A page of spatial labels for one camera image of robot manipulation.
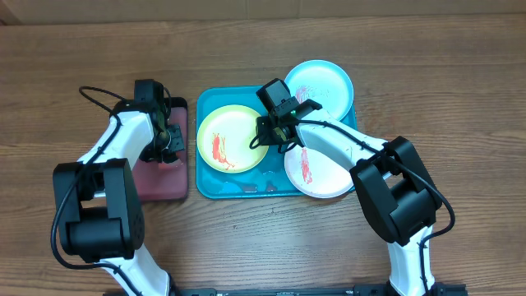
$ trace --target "table surface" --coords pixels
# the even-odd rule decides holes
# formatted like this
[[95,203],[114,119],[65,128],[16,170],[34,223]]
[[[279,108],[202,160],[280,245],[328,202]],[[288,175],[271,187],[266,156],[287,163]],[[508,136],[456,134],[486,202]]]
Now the table surface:
[[[52,172],[86,153],[108,124],[78,86],[132,97],[141,78],[190,105],[189,197],[143,207],[146,246],[181,287],[386,282],[386,245],[356,195],[212,201],[195,186],[199,94],[261,85],[315,58],[353,79],[359,129],[412,141],[453,205],[454,230],[431,241],[436,279],[466,283],[472,295],[523,295],[525,15],[0,27],[0,294],[118,289],[104,271],[54,260]],[[443,207],[437,219],[436,229],[447,224]]]

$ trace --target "blue tray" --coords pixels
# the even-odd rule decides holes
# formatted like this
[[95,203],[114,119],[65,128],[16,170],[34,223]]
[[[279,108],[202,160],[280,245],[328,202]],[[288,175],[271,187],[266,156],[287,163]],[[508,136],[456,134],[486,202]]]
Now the blue tray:
[[[256,96],[261,86],[220,87],[206,90],[197,100],[196,134],[205,117],[217,108],[240,104],[267,115],[266,109]],[[357,128],[354,105],[342,119],[342,123]],[[284,155],[277,146],[271,146],[265,158],[253,169],[244,173],[222,173],[212,169],[201,158],[196,148],[197,189],[208,198],[253,198],[302,196],[288,180],[284,167]]]

